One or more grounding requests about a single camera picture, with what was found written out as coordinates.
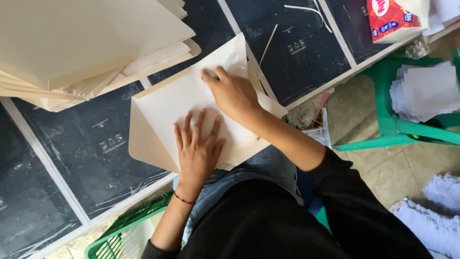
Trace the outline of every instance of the dark panel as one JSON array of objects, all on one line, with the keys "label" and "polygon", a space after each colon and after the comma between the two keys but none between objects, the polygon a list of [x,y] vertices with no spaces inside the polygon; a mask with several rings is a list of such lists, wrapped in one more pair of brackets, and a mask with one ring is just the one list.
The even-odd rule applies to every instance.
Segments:
[{"label": "dark panel", "polygon": [[187,11],[188,16],[182,21],[195,31],[196,36],[192,40],[201,47],[201,54],[149,76],[152,84],[194,65],[235,37],[217,0],[186,0],[184,10]]},{"label": "dark panel", "polygon": [[165,175],[128,153],[131,96],[143,89],[136,83],[57,113],[14,99],[90,218]]},{"label": "dark panel", "polygon": [[227,4],[258,62],[278,24],[261,68],[282,105],[351,68],[334,33],[322,25],[317,13],[284,7],[316,9],[313,0],[227,0]]},{"label": "dark panel", "polygon": [[373,44],[366,0],[326,0],[356,63],[374,56],[391,44]]},{"label": "dark panel", "polygon": [[20,258],[81,226],[0,105],[0,258]]}]

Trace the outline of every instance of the black sleeve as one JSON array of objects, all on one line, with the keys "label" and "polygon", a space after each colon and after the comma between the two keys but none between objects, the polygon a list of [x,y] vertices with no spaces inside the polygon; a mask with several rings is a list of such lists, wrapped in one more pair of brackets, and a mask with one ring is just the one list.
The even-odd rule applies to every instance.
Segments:
[{"label": "black sleeve", "polygon": [[167,252],[161,250],[152,243],[150,239],[147,240],[147,245],[145,245],[144,251],[142,252],[141,259],[175,259],[179,255],[180,249],[175,252]]},{"label": "black sleeve", "polygon": [[308,172],[340,247],[354,258],[432,258],[412,231],[375,198],[352,165],[326,148],[323,162]]}]

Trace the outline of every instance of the stack of paper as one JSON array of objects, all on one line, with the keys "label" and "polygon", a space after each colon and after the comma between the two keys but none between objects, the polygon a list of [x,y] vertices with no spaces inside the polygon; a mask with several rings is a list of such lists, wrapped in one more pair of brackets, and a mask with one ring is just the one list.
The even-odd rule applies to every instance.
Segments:
[{"label": "stack of paper", "polygon": [[460,18],[459,0],[431,0],[428,28],[422,31],[423,36],[438,33]]},{"label": "stack of paper", "polygon": [[0,96],[58,112],[201,52],[182,0],[21,0],[0,9]]},{"label": "stack of paper", "polygon": [[133,96],[129,133],[130,155],[145,163],[179,172],[178,150],[173,123],[182,124],[188,111],[194,111],[192,124],[199,111],[207,108],[202,137],[207,138],[217,115],[222,116],[218,138],[227,142],[217,168],[231,170],[269,143],[226,116],[216,105],[211,90],[201,80],[200,70],[214,71],[223,66],[230,75],[249,78],[256,88],[261,106],[281,118],[287,110],[266,96],[260,81],[246,60],[246,44],[242,33],[202,59],[197,64]]},{"label": "stack of paper", "polygon": [[415,123],[460,109],[457,74],[450,61],[435,67],[403,65],[390,87],[390,95],[399,118]]}]

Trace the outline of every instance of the person's left hand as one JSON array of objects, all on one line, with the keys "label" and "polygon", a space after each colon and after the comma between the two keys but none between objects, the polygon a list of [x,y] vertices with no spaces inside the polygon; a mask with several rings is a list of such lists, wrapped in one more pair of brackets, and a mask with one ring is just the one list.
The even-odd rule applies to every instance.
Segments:
[{"label": "person's left hand", "polygon": [[177,149],[179,151],[180,179],[176,194],[187,202],[194,203],[203,186],[208,181],[216,167],[225,139],[217,141],[222,118],[217,116],[214,126],[207,139],[201,138],[201,127],[206,109],[202,109],[190,134],[190,121],[193,113],[190,111],[185,117],[182,129],[174,124]]}]

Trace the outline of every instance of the person's right hand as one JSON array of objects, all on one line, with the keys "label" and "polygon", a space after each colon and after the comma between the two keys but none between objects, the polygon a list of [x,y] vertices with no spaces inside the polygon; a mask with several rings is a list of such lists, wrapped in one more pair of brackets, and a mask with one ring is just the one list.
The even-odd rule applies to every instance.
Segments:
[{"label": "person's right hand", "polygon": [[251,82],[241,77],[230,77],[225,69],[218,66],[215,70],[218,79],[206,70],[201,70],[201,77],[213,92],[216,104],[228,117],[241,123],[247,115],[256,113],[262,107],[257,101],[257,94]]}]

